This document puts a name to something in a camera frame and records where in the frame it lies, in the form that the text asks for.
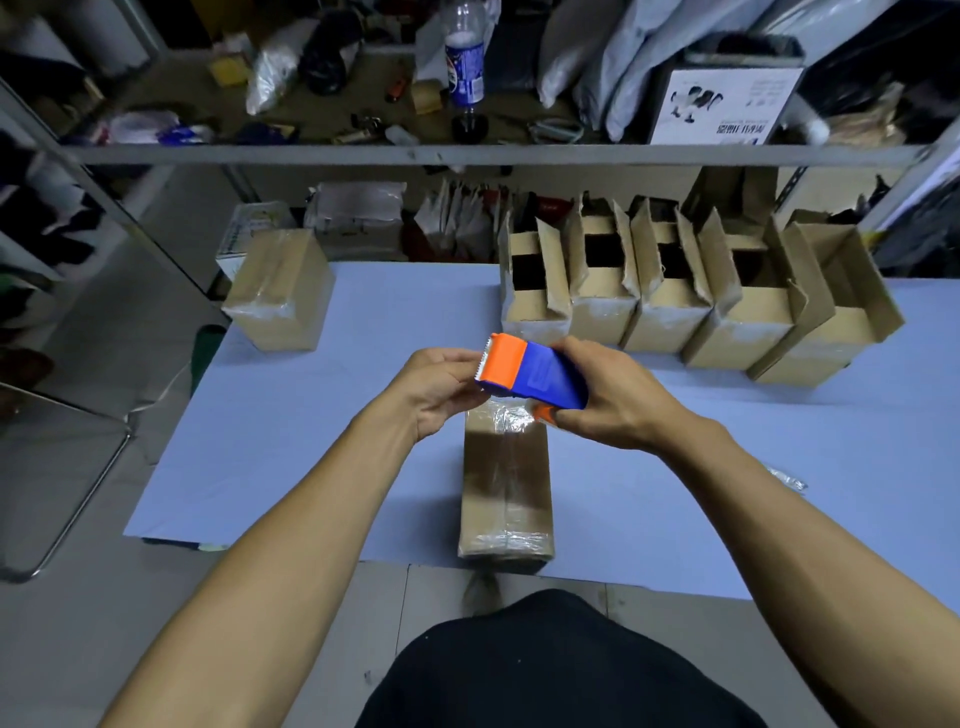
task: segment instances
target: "black shorts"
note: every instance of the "black shorts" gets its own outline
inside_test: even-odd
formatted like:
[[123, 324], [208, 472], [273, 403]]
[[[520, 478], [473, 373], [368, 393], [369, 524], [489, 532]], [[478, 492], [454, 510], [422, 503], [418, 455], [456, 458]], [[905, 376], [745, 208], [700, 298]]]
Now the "black shorts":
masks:
[[362, 728], [764, 726], [662, 644], [583, 599], [537, 592], [486, 617], [438, 624], [396, 657]]

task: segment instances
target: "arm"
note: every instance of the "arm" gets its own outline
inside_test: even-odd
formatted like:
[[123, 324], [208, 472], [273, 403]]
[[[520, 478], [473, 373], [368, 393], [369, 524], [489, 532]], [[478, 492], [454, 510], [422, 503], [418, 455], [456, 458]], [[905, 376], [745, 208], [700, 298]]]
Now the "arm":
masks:
[[480, 354], [415, 353], [163, 628], [103, 726], [279, 725], [413, 445], [481, 404]]
[[628, 355], [565, 339], [586, 410], [557, 425], [659, 456], [704, 509], [763, 618], [841, 725], [960, 725], [960, 619]]

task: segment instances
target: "black plastic bag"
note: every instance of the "black plastic bag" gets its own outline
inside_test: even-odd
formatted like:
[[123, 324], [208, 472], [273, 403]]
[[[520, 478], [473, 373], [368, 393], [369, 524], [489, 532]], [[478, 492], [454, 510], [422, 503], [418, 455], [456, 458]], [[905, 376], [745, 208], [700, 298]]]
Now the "black plastic bag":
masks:
[[306, 87], [320, 96], [339, 92], [347, 85], [362, 41], [363, 26], [356, 12], [324, 15], [300, 57], [298, 71]]

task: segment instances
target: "bottle label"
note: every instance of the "bottle label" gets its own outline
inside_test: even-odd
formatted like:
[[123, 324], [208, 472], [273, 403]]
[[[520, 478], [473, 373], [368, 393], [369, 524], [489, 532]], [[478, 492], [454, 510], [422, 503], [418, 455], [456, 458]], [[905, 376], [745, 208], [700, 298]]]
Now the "bottle label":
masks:
[[469, 48], [446, 46], [446, 72], [450, 78], [450, 101], [471, 107], [483, 100], [483, 43]]

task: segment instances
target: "forearm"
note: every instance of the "forearm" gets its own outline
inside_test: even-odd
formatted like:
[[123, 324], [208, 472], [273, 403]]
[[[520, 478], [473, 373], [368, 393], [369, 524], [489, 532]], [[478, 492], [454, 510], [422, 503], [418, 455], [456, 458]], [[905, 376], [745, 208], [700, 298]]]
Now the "forearm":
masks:
[[784, 488], [717, 423], [663, 459], [703, 507], [784, 649], [834, 717], [960, 723], [960, 620]]
[[279, 725], [416, 441], [382, 397], [227, 552], [164, 628], [104, 724]]

